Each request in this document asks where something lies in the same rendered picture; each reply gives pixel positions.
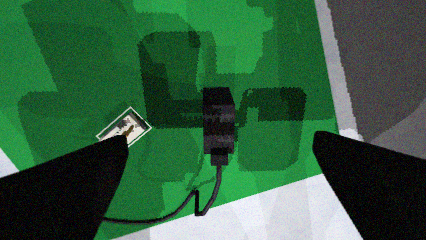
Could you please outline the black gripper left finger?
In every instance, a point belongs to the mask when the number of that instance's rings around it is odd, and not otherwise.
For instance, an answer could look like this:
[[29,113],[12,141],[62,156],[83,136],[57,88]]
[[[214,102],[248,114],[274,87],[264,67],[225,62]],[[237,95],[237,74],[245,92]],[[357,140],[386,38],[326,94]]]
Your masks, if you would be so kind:
[[0,240],[93,240],[128,156],[115,135],[0,177]]

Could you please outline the green circuit board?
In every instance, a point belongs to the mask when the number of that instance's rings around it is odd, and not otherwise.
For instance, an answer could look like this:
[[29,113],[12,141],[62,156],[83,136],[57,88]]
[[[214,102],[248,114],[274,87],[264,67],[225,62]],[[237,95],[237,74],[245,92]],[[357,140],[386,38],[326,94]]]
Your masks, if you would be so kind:
[[204,209],[208,87],[235,103],[210,208],[322,174],[314,133],[339,130],[314,0],[0,0],[0,149],[21,171],[125,135],[104,218],[161,219],[195,190]]

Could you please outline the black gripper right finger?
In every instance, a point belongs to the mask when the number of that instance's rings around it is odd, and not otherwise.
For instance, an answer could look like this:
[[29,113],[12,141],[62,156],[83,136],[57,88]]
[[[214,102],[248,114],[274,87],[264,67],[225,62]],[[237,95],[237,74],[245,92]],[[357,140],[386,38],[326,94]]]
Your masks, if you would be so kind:
[[312,151],[363,240],[426,240],[426,159],[327,131]]

